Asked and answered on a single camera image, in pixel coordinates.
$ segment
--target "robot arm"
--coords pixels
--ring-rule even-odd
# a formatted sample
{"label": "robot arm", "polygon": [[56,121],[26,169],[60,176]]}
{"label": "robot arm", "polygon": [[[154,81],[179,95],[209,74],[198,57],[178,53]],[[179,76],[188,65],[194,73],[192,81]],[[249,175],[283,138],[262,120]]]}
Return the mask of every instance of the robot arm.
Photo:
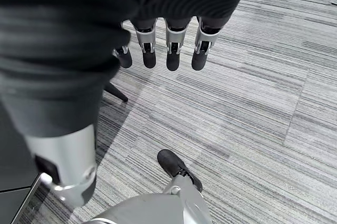
{"label": "robot arm", "polygon": [[127,45],[120,22],[143,0],[1,0],[0,99],[42,179],[71,206],[95,189],[95,134],[104,85]]}
{"label": "robot arm", "polygon": [[131,66],[131,20],[146,67],[155,66],[155,21],[165,17],[167,67],[179,66],[200,16],[192,68],[201,70],[239,0],[0,0],[0,94],[43,181],[81,206],[95,187],[94,125],[104,85]]}

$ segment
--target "gray floor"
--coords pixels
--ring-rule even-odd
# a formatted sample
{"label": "gray floor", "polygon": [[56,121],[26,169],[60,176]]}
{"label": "gray floor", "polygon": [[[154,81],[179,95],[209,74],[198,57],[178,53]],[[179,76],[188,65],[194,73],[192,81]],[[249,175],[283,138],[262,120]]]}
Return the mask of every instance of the gray floor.
{"label": "gray floor", "polygon": [[199,175],[216,223],[337,223],[337,6],[328,2],[242,0],[201,72],[190,66],[195,19],[176,72],[165,67],[162,20],[153,70],[132,32],[134,65],[113,79],[130,100],[104,95],[93,199],[71,213],[41,187],[20,223],[80,223],[162,191],[162,148]]}

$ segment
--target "chair leg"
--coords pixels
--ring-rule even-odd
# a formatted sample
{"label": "chair leg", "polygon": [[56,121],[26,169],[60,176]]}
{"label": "chair leg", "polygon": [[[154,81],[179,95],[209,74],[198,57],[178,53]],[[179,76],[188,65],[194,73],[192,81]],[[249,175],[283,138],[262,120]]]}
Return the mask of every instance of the chair leg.
{"label": "chair leg", "polygon": [[125,96],[119,89],[117,89],[112,83],[108,83],[104,90],[106,90],[111,95],[114,95],[115,97],[121,99],[123,102],[127,102],[128,98]]}

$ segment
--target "black fabric sleeve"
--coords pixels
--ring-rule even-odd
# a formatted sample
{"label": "black fabric sleeve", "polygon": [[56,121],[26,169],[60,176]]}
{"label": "black fabric sleeve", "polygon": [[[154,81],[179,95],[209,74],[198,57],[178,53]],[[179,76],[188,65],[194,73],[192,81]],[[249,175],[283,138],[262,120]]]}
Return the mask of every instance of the black fabric sleeve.
{"label": "black fabric sleeve", "polygon": [[24,135],[55,137],[97,119],[117,72],[120,22],[146,0],[0,0],[0,92]]}
{"label": "black fabric sleeve", "polygon": [[25,135],[60,136],[97,119],[129,42],[124,20],[228,19],[240,0],[0,0],[0,93]]}

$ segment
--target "robotic fingertip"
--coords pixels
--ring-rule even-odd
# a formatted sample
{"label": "robotic fingertip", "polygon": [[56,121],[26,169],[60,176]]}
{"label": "robotic fingertip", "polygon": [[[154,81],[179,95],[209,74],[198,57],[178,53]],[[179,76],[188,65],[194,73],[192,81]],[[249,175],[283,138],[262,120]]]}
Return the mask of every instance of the robotic fingertip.
{"label": "robotic fingertip", "polygon": [[176,71],[179,67],[180,55],[176,51],[172,51],[171,54],[167,53],[166,67],[170,71]]}
{"label": "robotic fingertip", "polygon": [[156,65],[156,53],[143,53],[143,62],[145,67],[147,67],[148,69],[152,69]]}
{"label": "robotic fingertip", "polygon": [[130,54],[130,51],[127,51],[127,53],[118,53],[117,58],[119,59],[121,63],[121,67],[127,69],[132,66],[132,57]]}
{"label": "robotic fingertip", "polygon": [[193,53],[192,68],[196,71],[202,70],[206,64],[207,55],[205,51],[200,51],[199,54]]}

